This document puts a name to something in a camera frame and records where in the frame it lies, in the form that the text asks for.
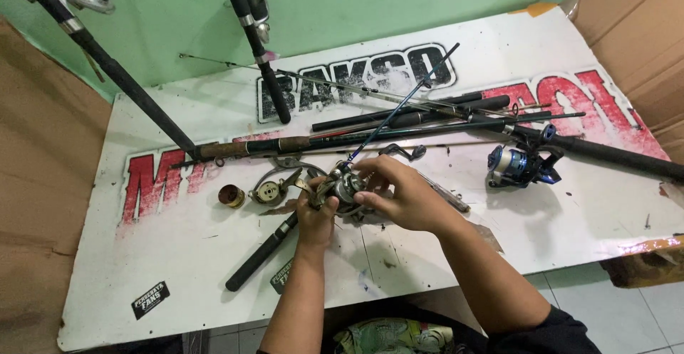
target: screwdriver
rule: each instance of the screwdriver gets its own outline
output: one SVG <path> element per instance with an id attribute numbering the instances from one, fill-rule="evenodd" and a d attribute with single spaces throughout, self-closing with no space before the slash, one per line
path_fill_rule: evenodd
<path id="1" fill-rule="evenodd" d="M 446 200 L 453 208 L 456 208 L 458 211 L 461 211 L 463 213 L 470 211 L 470 206 L 467 205 L 464 201 L 462 201 L 458 196 L 452 194 L 449 190 L 444 189 L 444 187 L 435 183 L 426 175 L 423 175 L 422 172 L 418 171 L 418 173 L 423 177 L 423 179 L 425 179 L 425 181 L 430 185 L 430 187 L 432 187 L 434 192 L 437 192 L 439 196 L 444 198 L 444 200 Z"/>

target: person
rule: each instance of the person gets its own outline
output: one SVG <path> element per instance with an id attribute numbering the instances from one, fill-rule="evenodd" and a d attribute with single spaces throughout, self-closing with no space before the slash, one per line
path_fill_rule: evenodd
<path id="1" fill-rule="evenodd" d="M 374 318 L 334 336 L 336 353 L 599 353 L 584 324 L 549 304 L 542 295 L 446 203 L 410 166 L 387 155 L 353 166 L 367 190 L 354 200 L 379 210 L 408 230 L 437 237 L 483 334 L 454 320 L 441 323 Z M 312 185 L 324 178 L 312 179 Z M 379 193 L 394 186 L 391 198 Z M 258 353 L 320 353 L 323 342 L 323 253 L 334 230 L 338 199 L 319 211 L 302 192 L 297 203 L 300 235 L 283 295 Z M 435 315 L 415 318 L 433 318 Z"/>

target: black sleeve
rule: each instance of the black sleeve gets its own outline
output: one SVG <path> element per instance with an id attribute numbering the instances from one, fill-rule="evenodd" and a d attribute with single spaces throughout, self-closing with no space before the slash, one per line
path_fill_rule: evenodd
<path id="1" fill-rule="evenodd" d="M 587 327 L 568 313 L 551 306 L 544 322 L 526 332 L 492 334 L 490 354 L 601 354 L 587 337 Z"/>

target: green wall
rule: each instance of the green wall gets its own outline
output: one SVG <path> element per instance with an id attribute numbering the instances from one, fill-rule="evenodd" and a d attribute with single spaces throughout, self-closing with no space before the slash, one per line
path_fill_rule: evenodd
<path id="1" fill-rule="evenodd" d="M 179 52 L 250 63 L 246 38 L 226 0 L 113 0 L 111 16 L 77 14 L 109 54 L 143 86 L 214 73 L 215 63 L 180 60 Z M 269 0 L 271 43 L 282 56 L 405 34 L 561 0 Z M 112 101 L 118 88 L 95 77 L 78 46 L 37 4 L 0 0 L 29 40 Z"/>

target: sticker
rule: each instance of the sticker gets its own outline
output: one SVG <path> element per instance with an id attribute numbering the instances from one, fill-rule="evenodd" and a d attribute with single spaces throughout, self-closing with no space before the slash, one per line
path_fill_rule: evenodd
<path id="1" fill-rule="evenodd" d="M 169 288 L 166 287 L 166 282 L 161 281 L 151 288 L 148 292 L 135 299 L 135 302 L 131 303 L 133 308 L 133 313 L 135 313 L 135 319 L 141 319 L 143 315 L 150 312 L 151 309 L 155 308 L 164 299 L 169 296 Z"/>
<path id="2" fill-rule="evenodd" d="M 271 286 L 276 290 L 278 295 L 283 295 L 283 290 L 285 289 L 285 282 L 287 282 L 287 275 L 290 273 L 290 268 L 292 267 L 292 258 L 287 262 L 283 268 L 281 268 L 272 278 Z"/>

